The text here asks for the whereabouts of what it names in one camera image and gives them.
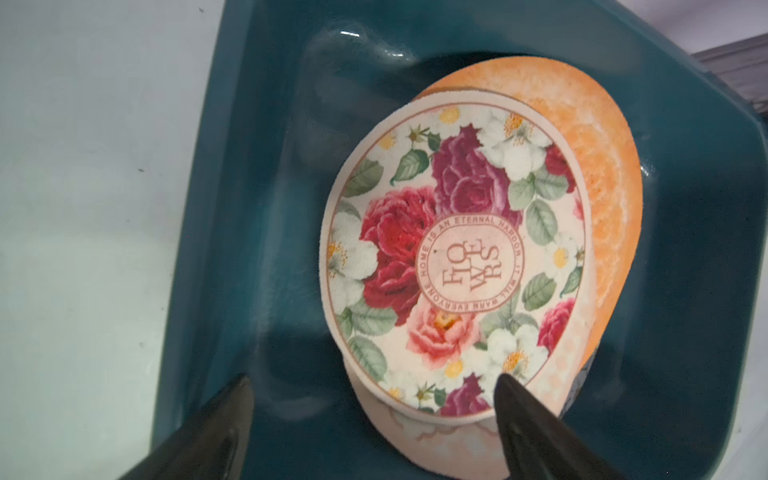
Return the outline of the orange round coaster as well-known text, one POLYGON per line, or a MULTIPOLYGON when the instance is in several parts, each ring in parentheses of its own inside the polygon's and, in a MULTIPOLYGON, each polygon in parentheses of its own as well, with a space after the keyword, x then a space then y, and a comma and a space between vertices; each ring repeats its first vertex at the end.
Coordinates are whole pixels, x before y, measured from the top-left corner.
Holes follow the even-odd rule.
POLYGON ((423 95, 486 90, 513 97, 546 117, 575 153, 588 190, 597 274, 597 318, 586 358, 597 350, 627 280, 643 213, 641 164, 630 127, 592 77, 554 59, 502 57, 436 81, 423 95))

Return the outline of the red rose round coaster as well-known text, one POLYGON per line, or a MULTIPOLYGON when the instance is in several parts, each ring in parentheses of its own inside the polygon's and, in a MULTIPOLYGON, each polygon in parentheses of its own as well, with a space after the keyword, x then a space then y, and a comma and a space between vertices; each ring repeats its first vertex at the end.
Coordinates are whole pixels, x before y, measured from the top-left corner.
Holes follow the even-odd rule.
POLYGON ((319 279, 351 377, 425 423, 493 417, 501 376, 565 406, 594 312, 590 212, 563 135, 488 91, 381 120, 341 167, 319 279))

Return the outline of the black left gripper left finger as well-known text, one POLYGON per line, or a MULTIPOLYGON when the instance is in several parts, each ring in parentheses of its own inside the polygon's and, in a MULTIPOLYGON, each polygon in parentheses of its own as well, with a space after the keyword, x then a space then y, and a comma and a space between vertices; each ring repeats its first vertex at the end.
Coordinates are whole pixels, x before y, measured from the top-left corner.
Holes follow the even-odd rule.
POLYGON ((240 479, 253 411, 251 382, 240 374, 122 478, 240 479))

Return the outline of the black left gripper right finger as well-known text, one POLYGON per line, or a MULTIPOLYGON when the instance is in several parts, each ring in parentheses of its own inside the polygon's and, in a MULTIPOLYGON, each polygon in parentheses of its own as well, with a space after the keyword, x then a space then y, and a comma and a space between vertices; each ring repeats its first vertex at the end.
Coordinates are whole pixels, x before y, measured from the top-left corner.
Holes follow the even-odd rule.
POLYGON ((494 407, 512 479, 623 477, 508 374, 502 374, 497 379, 494 407))

